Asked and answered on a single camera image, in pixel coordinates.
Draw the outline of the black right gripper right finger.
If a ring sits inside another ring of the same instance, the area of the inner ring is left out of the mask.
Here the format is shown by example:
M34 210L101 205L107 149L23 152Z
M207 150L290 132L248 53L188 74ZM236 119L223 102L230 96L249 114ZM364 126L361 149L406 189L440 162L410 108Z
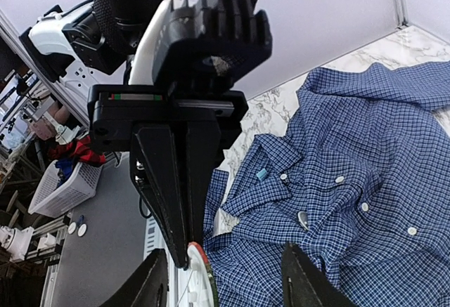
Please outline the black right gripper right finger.
M284 306L355 307L296 244L285 245L281 270Z

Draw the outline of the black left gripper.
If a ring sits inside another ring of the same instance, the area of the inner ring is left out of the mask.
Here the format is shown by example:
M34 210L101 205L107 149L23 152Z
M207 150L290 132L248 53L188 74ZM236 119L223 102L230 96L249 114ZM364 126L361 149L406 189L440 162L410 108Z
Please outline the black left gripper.
M131 179L160 227L177 268L187 244L203 242L205 198L248 110L241 91L168 95L155 86L97 84L87 103L91 148L130 151Z

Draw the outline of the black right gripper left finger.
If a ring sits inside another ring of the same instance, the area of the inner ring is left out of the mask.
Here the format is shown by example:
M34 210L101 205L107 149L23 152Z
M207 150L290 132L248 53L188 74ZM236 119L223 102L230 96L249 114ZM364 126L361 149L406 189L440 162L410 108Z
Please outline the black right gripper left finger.
M166 251L154 249L101 307L165 307L168 284Z

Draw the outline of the blue plaid shirt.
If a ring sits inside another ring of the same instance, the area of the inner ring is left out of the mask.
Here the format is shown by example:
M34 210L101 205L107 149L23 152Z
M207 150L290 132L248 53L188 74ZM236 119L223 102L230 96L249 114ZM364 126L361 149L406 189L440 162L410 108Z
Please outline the blue plaid shirt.
M449 305L449 64L312 70L282 137L215 170L204 249L221 306L282 306L297 244L358 306ZM297 214L305 211L309 231Z

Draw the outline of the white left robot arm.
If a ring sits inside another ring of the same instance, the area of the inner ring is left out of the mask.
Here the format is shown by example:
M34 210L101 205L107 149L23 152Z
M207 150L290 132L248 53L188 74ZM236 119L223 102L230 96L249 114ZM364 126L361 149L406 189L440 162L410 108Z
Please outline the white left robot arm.
M203 241L212 172L248 110L234 84L272 53L257 0L87 0L47 12L20 40L51 81L125 66L122 84L92 84L91 149L128 152L131 180L175 266Z

